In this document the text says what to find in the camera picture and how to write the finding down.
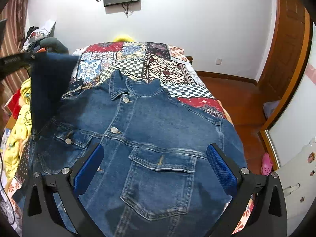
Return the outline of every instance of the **jacket collar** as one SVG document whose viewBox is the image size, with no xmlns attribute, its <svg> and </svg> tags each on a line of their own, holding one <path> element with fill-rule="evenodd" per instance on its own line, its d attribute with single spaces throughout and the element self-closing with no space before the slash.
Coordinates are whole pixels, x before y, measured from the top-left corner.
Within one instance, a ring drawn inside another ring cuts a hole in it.
<svg viewBox="0 0 316 237">
<path fill-rule="evenodd" d="M 133 96 L 150 97 L 163 91 L 159 79 L 154 79 L 149 84 L 144 80 L 133 81 L 116 69 L 112 73 L 109 81 L 109 93 L 111 100 L 115 100 L 119 95 L 128 93 Z"/>
</svg>

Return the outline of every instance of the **wall outlet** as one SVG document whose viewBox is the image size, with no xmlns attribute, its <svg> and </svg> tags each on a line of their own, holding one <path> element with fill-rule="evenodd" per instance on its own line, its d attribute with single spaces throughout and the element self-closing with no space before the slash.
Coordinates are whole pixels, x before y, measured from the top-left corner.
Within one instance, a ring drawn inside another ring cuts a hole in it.
<svg viewBox="0 0 316 237">
<path fill-rule="evenodd" d="M 221 65 L 222 64 L 222 59 L 216 59 L 215 64 L 216 65 Z"/>
</svg>

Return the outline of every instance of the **blue gripper pad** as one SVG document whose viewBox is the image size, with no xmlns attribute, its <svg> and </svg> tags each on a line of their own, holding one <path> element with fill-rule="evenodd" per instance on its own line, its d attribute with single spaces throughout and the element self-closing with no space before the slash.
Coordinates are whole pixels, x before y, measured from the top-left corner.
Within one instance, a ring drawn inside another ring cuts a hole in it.
<svg viewBox="0 0 316 237">
<path fill-rule="evenodd" d="M 206 157 L 225 193 L 234 197 L 237 193 L 237 179 L 212 144 L 207 147 Z"/>
<path fill-rule="evenodd" d="M 73 182 L 73 192 L 75 196 L 82 195 L 88 189 L 92 178 L 94 177 L 95 173 L 98 170 L 102 160 L 104 157 L 104 149 L 101 144 L 97 145 L 94 151 L 91 153 L 88 159 L 84 159 L 85 163 L 82 165 L 81 169 L 78 171 L 76 177 L 74 178 Z"/>
</svg>

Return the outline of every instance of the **red patterned fabric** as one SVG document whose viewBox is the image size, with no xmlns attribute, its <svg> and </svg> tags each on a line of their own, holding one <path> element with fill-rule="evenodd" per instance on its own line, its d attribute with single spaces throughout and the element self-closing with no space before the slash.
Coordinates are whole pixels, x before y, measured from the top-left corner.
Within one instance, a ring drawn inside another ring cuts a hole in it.
<svg viewBox="0 0 316 237">
<path fill-rule="evenodd" d="M 89 46 L 85 52 L 118 52 L 122 50 L 124 42 L 102 42 Z"/>
<path fill-rule="evenodd" d="M 214 117 L 226 118 L 223 108 L 215 99 L 205 98 L 205 97 L 193 97 L 193 98 L 177 97 L 177 99 L 195 108 L 200 108 L 204 112 L 209 113 Z"/>
</svg>

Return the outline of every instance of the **yellow blanket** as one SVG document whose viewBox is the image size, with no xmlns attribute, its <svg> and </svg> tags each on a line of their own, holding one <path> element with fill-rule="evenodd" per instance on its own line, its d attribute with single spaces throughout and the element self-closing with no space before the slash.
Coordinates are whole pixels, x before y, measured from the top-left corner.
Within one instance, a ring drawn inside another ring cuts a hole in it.
<svg viewBox="0 0 316 237">
<path fill-rule="evenodd" d="M 27 79 L 21 86 L 21 97 L 25 104 L 21 107 L 18 119 L 8 138 L 4 153 L 5 175 L 7 177 L 7 187 L 15 175 L 19 166 L 23 148 L 31 135 L 32 120 L 30 111 L 31 101 L 31 79 Z"/>
</svg>

